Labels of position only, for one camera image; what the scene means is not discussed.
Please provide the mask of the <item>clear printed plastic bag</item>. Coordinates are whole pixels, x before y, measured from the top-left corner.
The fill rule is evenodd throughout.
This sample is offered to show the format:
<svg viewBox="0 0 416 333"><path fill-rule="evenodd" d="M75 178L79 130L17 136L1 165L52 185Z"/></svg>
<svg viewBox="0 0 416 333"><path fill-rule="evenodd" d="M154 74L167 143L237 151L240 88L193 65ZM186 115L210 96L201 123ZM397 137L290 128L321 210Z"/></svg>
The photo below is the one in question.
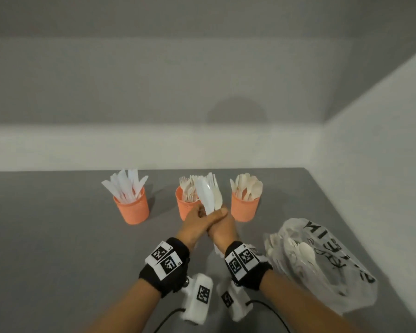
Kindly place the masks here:
<svg viewBox="0 0 416 333"><path fill-rule="evenodd" d="M307 219L291 218L273 234L306 242L313 248L322 273L315 274L303 267L300 274L291 271L285 275L334 312L343 315L376 303L377 279L326 227ZM263 241L269 235L264 234Z"/></svg>

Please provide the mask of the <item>bunch of cream spoons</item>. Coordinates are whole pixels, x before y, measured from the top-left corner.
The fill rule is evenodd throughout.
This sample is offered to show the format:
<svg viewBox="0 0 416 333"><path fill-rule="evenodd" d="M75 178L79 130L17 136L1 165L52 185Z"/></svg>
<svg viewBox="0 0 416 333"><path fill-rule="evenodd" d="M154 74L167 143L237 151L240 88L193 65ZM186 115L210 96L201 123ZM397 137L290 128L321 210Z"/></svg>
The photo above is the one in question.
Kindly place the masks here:
<svg viewBox="0 0 416 333"><path fill-rule="evenodd" d="M232 196L240 201L256 201L263 193L263 182L249 173L241 173L235 179L229 179Z"/></svg>

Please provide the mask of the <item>person's left forearm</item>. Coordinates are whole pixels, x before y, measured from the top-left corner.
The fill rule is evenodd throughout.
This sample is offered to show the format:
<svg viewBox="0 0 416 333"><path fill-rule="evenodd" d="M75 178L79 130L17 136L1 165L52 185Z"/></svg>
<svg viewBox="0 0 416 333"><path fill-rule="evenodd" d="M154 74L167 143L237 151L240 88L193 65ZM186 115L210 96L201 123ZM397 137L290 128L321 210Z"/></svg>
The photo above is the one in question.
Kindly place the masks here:
<svg viewBox="0 0 416 333"><path fill-rule="evenodd" d="M142 333L160 299L158 290L139 279L85 333Z"/></svg>

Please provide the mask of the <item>bunch of white knives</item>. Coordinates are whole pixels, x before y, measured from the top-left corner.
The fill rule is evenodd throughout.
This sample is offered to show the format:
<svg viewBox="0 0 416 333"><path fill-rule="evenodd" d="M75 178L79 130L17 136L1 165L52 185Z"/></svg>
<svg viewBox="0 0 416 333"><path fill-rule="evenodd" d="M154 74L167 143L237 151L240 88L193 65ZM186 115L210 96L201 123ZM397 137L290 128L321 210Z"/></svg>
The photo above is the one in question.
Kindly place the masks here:
<svg viewBox="0 0 416 333"><path fill-rule="evenodd" d="M140 178L138 169L122 169L113 173L109 180L103 180L101 184L116 201L127 205L139 201L144 196L144 186L148 178L148 175Z"/></svg>

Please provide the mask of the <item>orange cup holding spoons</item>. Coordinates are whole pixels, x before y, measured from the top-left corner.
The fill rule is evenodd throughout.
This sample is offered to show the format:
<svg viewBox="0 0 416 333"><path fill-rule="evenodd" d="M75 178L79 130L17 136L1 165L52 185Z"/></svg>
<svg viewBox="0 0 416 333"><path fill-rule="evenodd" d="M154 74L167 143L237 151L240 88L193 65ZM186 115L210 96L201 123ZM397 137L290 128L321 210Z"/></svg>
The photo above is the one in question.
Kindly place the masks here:
<svg viewBox="0 0 416 333"><path fill-rule="evenodd" d="M244 201L232 194L231 215L238 222L249 222L255 217L260 197L253 201Z"/></svg>

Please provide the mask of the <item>pile of bagged white cutlery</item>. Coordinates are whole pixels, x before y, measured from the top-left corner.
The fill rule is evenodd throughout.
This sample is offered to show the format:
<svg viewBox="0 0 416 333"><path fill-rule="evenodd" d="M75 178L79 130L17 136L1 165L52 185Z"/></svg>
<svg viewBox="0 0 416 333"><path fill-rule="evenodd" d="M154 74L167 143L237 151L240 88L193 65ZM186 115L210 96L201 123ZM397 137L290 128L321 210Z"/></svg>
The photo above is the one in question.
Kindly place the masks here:
<svg viewBox="0 0 416 333"><path fill-rule="evenodd" d="M313 248L306 242L297 242L278 234L271 234L264 241L266 256L279 272L289 274L291 271L300 274L303 267L310 268L315 274L322 273L316 262Z"/></svg>

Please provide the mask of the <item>orange cup holding forks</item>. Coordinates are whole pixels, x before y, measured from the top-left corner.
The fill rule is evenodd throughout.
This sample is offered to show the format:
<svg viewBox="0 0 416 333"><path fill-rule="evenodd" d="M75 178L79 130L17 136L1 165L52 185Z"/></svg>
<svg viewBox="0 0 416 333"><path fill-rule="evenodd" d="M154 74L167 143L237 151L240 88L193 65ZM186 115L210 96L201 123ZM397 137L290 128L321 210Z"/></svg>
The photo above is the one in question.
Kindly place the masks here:
<svg viewBox="0 0 416 333"><path fill-rule="evenodd" d="M182 200L183 190L180 186L177 187L175 196L176 196L176 199L177 199L177 206L178 206L179 215L180 215L180 218L181 218L182 221L185 221L188 213L195 206L201 205L200 200L197 200L195 202L186 202L186 201Z"/></svg>

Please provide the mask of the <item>bunch of cream forks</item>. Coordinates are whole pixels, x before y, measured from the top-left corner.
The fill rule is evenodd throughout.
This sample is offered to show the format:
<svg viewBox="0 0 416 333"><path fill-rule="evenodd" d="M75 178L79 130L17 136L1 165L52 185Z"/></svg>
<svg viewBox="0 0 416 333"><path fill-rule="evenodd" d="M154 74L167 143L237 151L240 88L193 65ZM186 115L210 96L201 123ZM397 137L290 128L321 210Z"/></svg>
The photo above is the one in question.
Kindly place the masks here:
<svg viewBox="0 0 416 333"><path fill-rule="evenodd" d="M190 175L188 178L182 176L179 178L179 185L182 189L181 200L184 202L199 201L198 193L195 188L195 182L202 178L201 175Z"/></svg>

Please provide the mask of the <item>orange cup holding knives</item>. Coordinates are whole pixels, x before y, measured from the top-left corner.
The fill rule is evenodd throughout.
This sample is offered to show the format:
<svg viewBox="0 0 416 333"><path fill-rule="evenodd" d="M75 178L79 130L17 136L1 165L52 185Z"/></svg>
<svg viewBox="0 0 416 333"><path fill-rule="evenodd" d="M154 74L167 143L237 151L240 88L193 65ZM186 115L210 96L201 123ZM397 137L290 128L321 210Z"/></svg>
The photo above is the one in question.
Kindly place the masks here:
<svg viewBox="0 0 416 333"><path fill-rule="evenodd" d="M116 197L113 200L118 210L128 225L138 225L148 219L150 208L145 194L145 188L141 189L138 199L129 204L122 204Z"/></svg>

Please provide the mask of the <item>person's right hand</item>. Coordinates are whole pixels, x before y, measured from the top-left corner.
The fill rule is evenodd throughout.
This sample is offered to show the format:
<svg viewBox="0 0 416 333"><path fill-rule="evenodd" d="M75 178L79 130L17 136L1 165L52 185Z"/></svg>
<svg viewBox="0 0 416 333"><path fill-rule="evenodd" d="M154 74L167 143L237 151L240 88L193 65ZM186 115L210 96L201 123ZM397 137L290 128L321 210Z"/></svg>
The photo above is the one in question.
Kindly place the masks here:
<svg viewBox="0 0 416 333"><path fill-rule="evenodd" d="M227 248L235 241L240 241L236 223L228 210L228 215L222 219L220 222L210 225L207 233L217 249L222 253L222 255L226 255L225 252Z"/></svg>

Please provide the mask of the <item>person's left hand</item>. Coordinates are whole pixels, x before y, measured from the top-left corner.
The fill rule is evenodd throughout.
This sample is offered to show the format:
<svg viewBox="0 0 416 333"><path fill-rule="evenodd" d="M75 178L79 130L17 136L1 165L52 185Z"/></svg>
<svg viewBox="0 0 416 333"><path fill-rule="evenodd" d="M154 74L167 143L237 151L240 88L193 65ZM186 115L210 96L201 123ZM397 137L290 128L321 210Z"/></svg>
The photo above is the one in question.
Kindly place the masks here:
<svg viewBox="0 0 416 333"><path fill-rule="evenodd" d="M199 239L204 235L209 228L207 219L195 219L193 217L193 209L188 213L182 227L179 229L175 238L183 243L192 252Z"/></svg>

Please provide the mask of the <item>person's right forearm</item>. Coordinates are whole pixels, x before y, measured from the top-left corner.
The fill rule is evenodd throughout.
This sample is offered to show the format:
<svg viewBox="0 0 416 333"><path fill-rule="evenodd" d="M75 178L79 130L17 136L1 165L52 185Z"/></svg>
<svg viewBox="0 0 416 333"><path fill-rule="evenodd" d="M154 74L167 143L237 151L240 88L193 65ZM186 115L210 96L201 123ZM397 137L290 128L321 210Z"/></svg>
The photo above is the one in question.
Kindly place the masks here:
<svg viewBox="0 0 416 333"><path fill-rule="evenodd" d="M313 295L271 269L264 274L260 291L296 333L360 333Z"/></svg>

